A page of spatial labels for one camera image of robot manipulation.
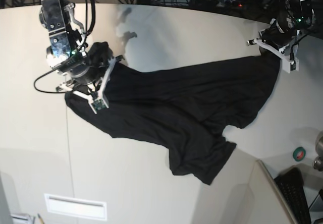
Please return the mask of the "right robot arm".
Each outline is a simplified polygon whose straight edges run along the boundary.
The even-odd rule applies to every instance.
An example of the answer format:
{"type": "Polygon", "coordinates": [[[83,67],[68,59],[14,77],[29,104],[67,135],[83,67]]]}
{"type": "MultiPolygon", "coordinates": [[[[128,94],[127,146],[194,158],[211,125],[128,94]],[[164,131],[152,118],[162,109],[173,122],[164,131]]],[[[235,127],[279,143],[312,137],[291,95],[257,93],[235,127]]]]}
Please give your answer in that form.
{"type": "Polygon", "coordinates": [[[48,65],[60,74],[67,73],[82,85],[96,80],[97,70],[86,55],[86,39],[95,25],[89,27],[75,19],[75,4],[68,0],[40,0],[39,19],[48,31],[50,46],[47,48],[48,65]]]}

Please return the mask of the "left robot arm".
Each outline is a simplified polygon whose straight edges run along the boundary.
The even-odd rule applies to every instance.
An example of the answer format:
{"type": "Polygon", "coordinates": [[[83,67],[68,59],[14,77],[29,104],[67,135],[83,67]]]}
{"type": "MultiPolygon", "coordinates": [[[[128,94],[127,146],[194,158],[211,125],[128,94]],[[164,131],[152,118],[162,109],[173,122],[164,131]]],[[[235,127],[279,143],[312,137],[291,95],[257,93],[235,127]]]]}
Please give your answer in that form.
{"type": "Polygon", "coordinates": [[[278,14],[270,27],[261,33],[261,41],[279,49],[297,37],[300,30],[314,23],[311,0],[278,0],[278,14]]]}

